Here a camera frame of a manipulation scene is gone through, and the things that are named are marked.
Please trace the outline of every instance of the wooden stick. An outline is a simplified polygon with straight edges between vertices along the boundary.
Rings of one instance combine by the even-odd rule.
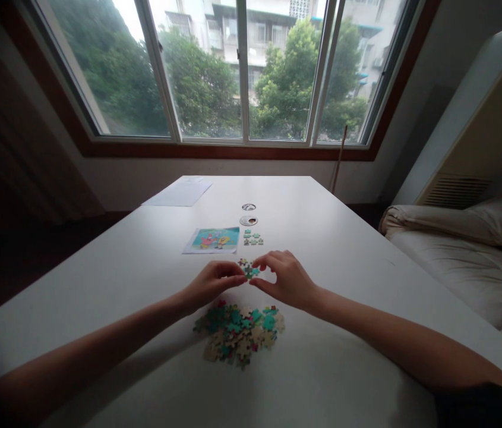
[[[346,142],[346,135],[348,133],[348,125],[344,128],[344,136],[342,137],[342,146],[340,147],[340,154],[338,155],[338,163],[336,165],[336,173],[334,174],[334,184],[332,184],[332,194],[336,190],[336,180],[338,179],[338,171],[340,171],[340,163],[342,161],[342,151],[344,150],[344,143]]]

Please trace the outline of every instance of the hand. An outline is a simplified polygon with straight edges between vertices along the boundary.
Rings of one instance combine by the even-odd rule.
[[[214,260],[195,277],[181,292],[192,311],[211,303],[225,290],[247,281],[245,272],[235,262]]]
[[[259,257],[252,264],[261,270],[270,267],[276,273],[276,283],[253,278],[249,284],[263,290],[268,295],[295,308],[308,311],[315,303],[320,287],[313,283],[300,262],[288,250],[271,251]]]

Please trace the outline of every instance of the forearm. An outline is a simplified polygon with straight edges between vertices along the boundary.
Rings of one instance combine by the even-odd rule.
[[[460,343],[424,326],[323,288],[308,311],[367,341],[423,385],[437,390],[485,382],[502,386],[502,371]]]
[[[0,402],[38,423],[149,340],[193,312],[181,293],[57,348],[0,378]]]

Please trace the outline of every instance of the puzzle box picture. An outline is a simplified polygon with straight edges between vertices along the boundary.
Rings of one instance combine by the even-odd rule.
[[[184,254],[234,253],[239,242],[239,228],[196,229]]]

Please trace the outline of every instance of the sofa armrest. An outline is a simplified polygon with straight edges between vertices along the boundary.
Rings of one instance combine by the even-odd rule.
[[[379,230],[388,239],[402,231],[436,231],[490,246],[501,245],[499,237],[478,215],[448,208],[390,206],[381,218]]]

